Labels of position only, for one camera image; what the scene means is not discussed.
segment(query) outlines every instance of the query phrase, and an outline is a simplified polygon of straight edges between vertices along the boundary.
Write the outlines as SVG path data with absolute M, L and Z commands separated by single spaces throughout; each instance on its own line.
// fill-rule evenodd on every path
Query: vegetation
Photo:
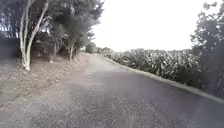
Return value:
M 122 53 L 98 50 L 123 65 L 224 97 L 224 3 L 204 4 L 191 35 L 192 49 L 179 51 L 135 49 Z M 219 12 L 210 13 L 219 8 Z
M 72 60 L 94 36 L 102 6 L 100 0 L 0 0 L 1 42 L 20 49 L 26 70 L 37 53 L 51 62 L 62 53 Z
M 86 52 L 94 54 L 97 52 L 97 47 L 95 43 L 89 43 L 86 45 Z

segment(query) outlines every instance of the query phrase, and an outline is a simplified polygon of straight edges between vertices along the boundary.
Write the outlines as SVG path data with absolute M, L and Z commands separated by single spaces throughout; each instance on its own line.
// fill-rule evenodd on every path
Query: dirt verge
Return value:
M 30 72 L 20 67 L 19 61 L 7 60 L 0 63 L 0 108 L 24 96 L 32 96 L 56 84 L 71 72 L 81 71 L 87 65 L 85 54 L 79 54 L 74 61 L 57 58 L 54 63 L 34 60 Z

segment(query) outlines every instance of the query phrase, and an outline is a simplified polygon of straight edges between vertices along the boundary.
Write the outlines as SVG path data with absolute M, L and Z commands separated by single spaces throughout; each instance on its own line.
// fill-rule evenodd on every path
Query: road edge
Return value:
M 102 57 L 105 58 L 107 61 L 113 63 L 113 64 L 119 65 L 121 68 L 127 69 L 129 71 L 132 71 L 132 72 L 135 72 L 135 73 L 138 73 L 138 74 L 145 75 L 147 77 L 150 77 L 152 79 L 155 79 L 155 80 L 158 80 L 158 81 L 161 81 L 161 82 L 164 82 L 164 83 L 167 83 L 167 84 L 169 84 L 171 86 L 174 86 L 174 87 L 180 88 L 182 90 L 186 90 L 186 91 L 188 91 L 190 93 L 193 93 L 193 94 L 196 94 L 196 95 L 208 98 L 208 99 L 210 99 L 212 101 L 215 101 L 215 102 L 218 102 L 220 104 L 224 104 L 224 100 L 223 99 L 221 99 L 219 97 L 216 97 L 216 96 L 213 96 L 211 94 L 208 94 L 208 93 L 206 93 L 204 91 L 201 91 L 201 90 L 199 90 L 197 88 L 186 86 L 186 85 L 183 85 L 181 83 L 178 83 L 178 82 L 175 82 L 175 81 L 172 81 L 172 80 L 164 79 L 162 77 L 156 76 L 156 75 L 151 74 L 149 72 L 141 71 L 141 70 L 138 70 L 138 69 L 133 69 L 133 68 L 121 65 L 121 64 L 119 64 L 119 63 L 117 63 L 117 62 L 115 62 L 115 61 L 113 61 L 113 60 L 111 60 L 109 58 L 104 57 L 104 56 L 102 56 Z

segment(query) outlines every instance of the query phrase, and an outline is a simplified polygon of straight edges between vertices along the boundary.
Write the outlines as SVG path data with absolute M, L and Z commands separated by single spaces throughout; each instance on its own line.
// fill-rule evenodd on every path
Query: asphalt road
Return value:
M 224 105 L 87 57 L 84 71 L 0 110 L 0 128 L 224 128 Z

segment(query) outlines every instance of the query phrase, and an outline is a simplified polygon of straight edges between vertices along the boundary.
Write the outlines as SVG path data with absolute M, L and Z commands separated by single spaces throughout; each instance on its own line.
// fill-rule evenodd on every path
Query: bright sky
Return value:
M 115 51 L 190 48 L 206 1 L 212 0 L 106 0 L 94 42 Z

